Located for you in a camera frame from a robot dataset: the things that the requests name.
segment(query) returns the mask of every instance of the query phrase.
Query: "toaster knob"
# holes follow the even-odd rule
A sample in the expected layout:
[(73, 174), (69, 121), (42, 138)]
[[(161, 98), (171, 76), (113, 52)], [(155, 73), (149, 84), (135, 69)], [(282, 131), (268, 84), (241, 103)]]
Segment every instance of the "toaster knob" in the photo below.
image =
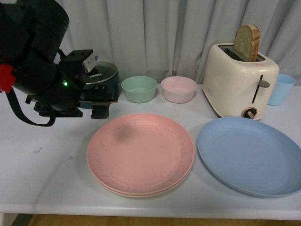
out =
[(254, 119), (255, 115), (257, 114), (257, 109), (254, 107), (248, 107), (241, 113), (241, 117), (247, 119)]
[(267, 81), (264, 80), (259, 80), (258, 82), (258, 86), (263, 87), (263, 88), (268, 88), (269, 87), (269, 83)]

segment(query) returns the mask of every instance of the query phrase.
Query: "bread slice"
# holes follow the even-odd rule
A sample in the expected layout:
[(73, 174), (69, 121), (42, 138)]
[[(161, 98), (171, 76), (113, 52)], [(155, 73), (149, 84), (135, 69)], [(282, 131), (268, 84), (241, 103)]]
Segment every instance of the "bread slice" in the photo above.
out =
[(235, 36), (234, 49), (249, 61), (256, 61), (259, 48), (260, 31), (253, 24), (241, 26)]

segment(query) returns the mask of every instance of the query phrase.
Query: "mint bowl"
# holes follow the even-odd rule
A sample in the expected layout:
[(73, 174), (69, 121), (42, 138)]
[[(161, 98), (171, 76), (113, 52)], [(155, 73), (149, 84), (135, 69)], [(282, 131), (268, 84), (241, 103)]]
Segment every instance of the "mint bowl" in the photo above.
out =
[(157, 81), (147, 76), (134, 76), (121, 83), (127, 100), (134, 103), (145, 103), (152, 100), (157, 89)]

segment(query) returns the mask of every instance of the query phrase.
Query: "white table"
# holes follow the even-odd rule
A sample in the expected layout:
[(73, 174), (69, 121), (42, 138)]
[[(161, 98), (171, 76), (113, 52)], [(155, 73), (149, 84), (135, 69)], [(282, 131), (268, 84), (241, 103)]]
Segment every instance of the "white table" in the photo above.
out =
[[(16, 92), (19, 101), (26, 95)], [(22, 104), (28, 117), (46, 122)], [(135, 104), (121, 92), (106, 120), (58, 118), (49, 128), (25, 124), (15, 117), (6, 95), (0, 94), (0, 212), (143, 216), (177, 218), (244, 218), (301, 220), (301, 192), (282, 198), (257, 198), (234, 191), (214, 178), (197, 154), (192, 171), (175, 189), (151, 198), (127, 198), (103, 188), (90, 173), (86, 149), (104, 124), (131, 113), (167, 116), (190, 133), (194, 142), (200, 129), (217, 116), (201, 91), (185, 104), (166, 101), (160, 85), (150, 102)], [(295, 86), (281, 106), (268, 106), (261, 119), (301, 146), (301, 86)]]

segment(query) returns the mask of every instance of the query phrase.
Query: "gray curtain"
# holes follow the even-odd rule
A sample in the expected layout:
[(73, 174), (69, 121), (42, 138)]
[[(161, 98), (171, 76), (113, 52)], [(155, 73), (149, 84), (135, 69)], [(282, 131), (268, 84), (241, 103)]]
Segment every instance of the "gray curtain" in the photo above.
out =
[(259, 51), (301, 85), (301, 0), (57, 2), (70, 18), (61, 49), (92, 48), (100, 61), (117, 66), (120, 81), (178, 75), (202, 83), (210, 47), (233, 42), (241, 25), (254, 24)]

